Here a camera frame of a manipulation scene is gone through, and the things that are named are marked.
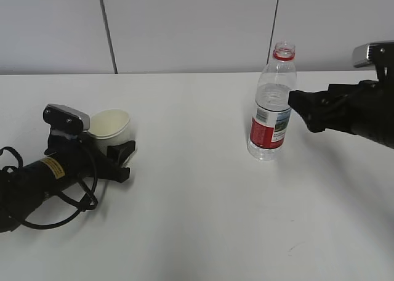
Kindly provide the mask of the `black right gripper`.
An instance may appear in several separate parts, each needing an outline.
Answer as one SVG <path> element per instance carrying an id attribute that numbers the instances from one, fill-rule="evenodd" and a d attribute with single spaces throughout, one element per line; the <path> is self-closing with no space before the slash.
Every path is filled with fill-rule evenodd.
<path id="1" fill-rule="evenodd" d="M 346 133 L 393 132 L 393 81 L 363 80 L 330 84 L 327 91 L 291 91 L 289 106 L 310 132 L 326 129 Z"/>

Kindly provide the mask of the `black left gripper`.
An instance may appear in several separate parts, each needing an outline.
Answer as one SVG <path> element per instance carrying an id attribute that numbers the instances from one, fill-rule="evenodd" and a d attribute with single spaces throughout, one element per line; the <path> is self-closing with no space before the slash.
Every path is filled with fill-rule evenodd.
<path id="1" fill-rule="evenodd" d="M 134 154 L 136 142 L 129 140 L 120 145 L 107 147 L 104 155 L 94 139 L 80 134 L 72 139 L 50 134 L 46 155 L 60 163 L 67 176 L 92 177 L 123 183 L 130 177 L 126 166 Z"/>

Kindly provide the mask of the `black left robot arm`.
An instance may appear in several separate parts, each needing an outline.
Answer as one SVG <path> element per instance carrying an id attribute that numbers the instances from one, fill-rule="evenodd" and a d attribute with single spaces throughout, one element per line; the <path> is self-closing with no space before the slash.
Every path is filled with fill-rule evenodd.
<path id="1" fill-rule="evenodd" d="M 135 141 L 130 140 L 109 146 L 104 154 L 89 136 L 49 136 L 44 158 L 28 165 L 14 148 L 3 147 L 1 152 L 11 153 L 18 165 L 1 169 L 1 232 L 19 226 L 54 229 L 82 212 L 94 210 L 99 203 L 95 196 L 99 180 L 123 183 L 129 179 L 130 169 L 124 163 L 135 152 L 135 146 Z M 51 197 L 71 205 L 75 212 L 53 224 L 29 222 L 28 216 Z"/>

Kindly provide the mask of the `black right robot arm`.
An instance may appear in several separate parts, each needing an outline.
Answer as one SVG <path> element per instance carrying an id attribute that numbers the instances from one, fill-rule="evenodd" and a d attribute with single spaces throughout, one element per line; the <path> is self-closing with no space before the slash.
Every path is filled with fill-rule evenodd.
<path id="1" fill-rule="evenodd" d="M 288 104 L 313 133 L 331 129 L 393 148 L 393 83 L 363 80 L 319 92 L 295 90 Z"/>

